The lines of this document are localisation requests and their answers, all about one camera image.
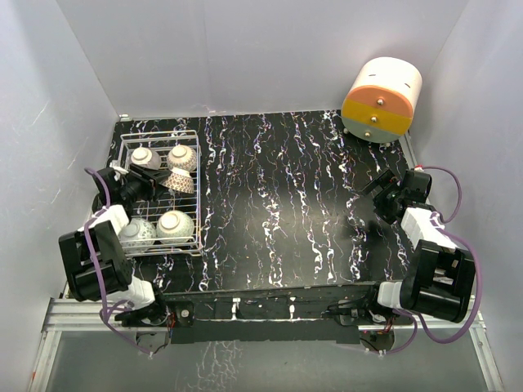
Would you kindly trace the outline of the purple striped bowl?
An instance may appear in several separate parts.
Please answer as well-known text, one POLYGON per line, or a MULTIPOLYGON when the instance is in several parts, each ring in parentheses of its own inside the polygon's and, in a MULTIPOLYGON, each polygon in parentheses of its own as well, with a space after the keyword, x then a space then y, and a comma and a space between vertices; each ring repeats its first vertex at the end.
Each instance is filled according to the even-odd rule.
POLYGON ((132 151, 131 162, 148 169, 159 170, 161 158, 156 151, 145 147, 139 147, 132 151))

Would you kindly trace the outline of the brown lattice patterned bowl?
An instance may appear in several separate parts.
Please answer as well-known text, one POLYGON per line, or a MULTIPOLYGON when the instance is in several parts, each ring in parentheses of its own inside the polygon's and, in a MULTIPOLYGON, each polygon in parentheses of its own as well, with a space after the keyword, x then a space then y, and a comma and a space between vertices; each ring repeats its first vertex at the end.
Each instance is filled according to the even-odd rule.
POLYGON ((171 169, 170 175, 160 184, 182 194, 194 193, 194 180, 189 171, 178 167, 171 169))

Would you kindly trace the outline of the pink spoked patterned bowl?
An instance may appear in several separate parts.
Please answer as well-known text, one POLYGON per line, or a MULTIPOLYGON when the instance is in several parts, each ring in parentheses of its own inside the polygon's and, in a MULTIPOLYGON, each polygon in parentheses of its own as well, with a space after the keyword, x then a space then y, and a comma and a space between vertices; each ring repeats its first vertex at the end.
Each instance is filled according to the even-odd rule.
POLYGON ((176 145, 167 156, 169 169, 180 168, 188 172, 194 172, 197 168, 197 153, 187 145, 176 145))

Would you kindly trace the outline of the green patterned bowl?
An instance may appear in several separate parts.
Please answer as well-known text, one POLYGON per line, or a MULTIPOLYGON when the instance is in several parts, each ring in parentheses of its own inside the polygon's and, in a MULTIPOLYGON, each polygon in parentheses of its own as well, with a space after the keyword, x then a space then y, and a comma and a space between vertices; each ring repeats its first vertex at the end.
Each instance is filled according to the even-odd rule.
POLYGON ((156 224, 157 239, 162 244, 187 243, 193 238, 194 222, 184 212, 171 210, 165 212, 156 224))

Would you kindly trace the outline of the red patterned bowl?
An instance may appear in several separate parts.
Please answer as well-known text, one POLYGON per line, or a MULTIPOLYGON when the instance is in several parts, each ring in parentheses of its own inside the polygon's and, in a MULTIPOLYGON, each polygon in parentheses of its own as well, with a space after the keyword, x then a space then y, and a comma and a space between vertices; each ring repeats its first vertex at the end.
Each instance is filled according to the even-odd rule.
POLYGON ((154 245, 156 228, 148 220, 132 218, 118 238, 125 253, 145 253, 154 245))

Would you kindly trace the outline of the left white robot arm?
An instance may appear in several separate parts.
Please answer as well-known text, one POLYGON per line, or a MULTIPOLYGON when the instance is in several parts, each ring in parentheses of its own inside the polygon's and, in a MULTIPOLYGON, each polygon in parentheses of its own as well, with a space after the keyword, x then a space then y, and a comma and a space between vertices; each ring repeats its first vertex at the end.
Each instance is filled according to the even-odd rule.
POLYGON ((106 167, 87 168, 99 191, 93 203, 95 212, 79 229, 63 234, 58 244, 65 276, 73 298, 79 302, 121 301, 150 325, 168 318, 168 305, 155 298, 152 283, 133 276, 131 261, 118 236, 131 223, 133 205, 155 201, 167 188, 161 182, 167 170, 154 170, 132 163, 127 170, 106 167))

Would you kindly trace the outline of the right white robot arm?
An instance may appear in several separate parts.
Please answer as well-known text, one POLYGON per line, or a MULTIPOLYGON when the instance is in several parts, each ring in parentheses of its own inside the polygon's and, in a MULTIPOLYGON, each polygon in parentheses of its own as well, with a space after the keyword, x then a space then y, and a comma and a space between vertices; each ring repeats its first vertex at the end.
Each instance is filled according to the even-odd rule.
POLYGON ((436 209, 427 203, 432 178, 408 170, 398 179, 386 170, 362 190, 374 190, 374 212, 387 224, 400 223, 414 253, 405 277, 382 282, 378 294, 364 303, 365 317, 385 323, 394 310, 410 310, 451 323, 461 322, 468 309, 476 268, 472 254, 443 234, 436 209))

